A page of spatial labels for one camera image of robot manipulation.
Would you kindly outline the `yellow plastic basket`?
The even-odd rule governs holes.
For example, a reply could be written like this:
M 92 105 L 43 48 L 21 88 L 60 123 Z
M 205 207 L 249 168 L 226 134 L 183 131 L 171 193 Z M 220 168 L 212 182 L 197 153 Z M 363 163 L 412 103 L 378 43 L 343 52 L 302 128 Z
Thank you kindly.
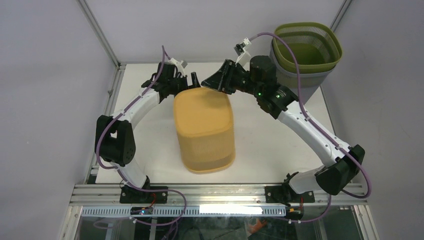
M 183 165 L 206 174 L 224 170 L 235 160 L 234 114 L 225 93 L 206 87 L 178 93 L 173 120 Z

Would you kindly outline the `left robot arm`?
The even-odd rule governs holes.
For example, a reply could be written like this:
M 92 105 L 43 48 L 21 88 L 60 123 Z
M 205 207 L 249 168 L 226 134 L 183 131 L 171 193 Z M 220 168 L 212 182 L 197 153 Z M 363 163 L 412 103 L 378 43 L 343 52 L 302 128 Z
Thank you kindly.
M 131 197 L 145 203 L 151 196 L 149 177 L 135 160 L 134 129 L 146 114 L 168 96 L 199 88 L 196 72 L 186 74 L 180 63 L 159 63 L 156 72 L 146 80 L 132 100 L 112 115 L 101 115 L 96 121 L 94 154 L 106 170 L 115 170 L 132 188 Z

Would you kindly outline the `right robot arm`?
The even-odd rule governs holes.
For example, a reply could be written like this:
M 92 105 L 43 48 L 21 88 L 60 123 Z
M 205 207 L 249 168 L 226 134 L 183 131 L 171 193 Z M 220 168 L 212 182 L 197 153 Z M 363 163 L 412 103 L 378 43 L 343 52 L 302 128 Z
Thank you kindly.
M 287 175 L 282 189 L 287 202 L 294 203 L 314 190 L 336 196 L 360 172 L 363 147 L 349 145 L 308 114 L 298 96 L 278 82 L 277 67 L 268 56 L 254 56 L 249 70 L 227 59 L 201 86 L 228 95 L 240 91 L 254 96 L 264 112 L 294 131 L 319 157 L 322 166 Z

